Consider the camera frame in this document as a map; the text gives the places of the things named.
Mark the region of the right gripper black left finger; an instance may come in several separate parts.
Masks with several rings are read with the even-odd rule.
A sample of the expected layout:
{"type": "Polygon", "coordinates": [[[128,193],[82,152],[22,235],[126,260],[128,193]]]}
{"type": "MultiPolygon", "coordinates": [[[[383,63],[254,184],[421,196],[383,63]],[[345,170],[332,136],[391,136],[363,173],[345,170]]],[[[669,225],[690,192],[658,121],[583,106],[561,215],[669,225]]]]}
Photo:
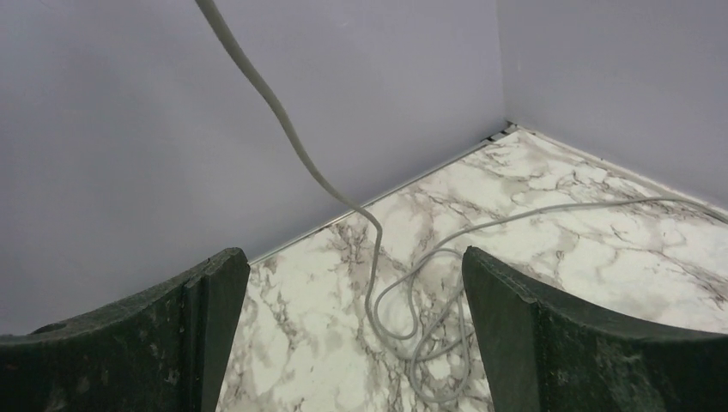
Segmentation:
{"type": "Polygon", "coordinates": [[[4,411],[212,411],[250,265],[227,248],[122,300],[1,338],[4,411]]]}

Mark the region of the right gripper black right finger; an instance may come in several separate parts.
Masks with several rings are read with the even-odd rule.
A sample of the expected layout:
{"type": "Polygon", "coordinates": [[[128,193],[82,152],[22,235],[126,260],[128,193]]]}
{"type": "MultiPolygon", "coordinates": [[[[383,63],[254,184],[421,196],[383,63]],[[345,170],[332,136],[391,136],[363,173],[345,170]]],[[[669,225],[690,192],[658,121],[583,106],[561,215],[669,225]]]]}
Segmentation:
{"type": "Polygon", "coordinates": [[[727,337],[633,318],[469,247],[462,278],[499,411],[724,411],[727,337]]]}

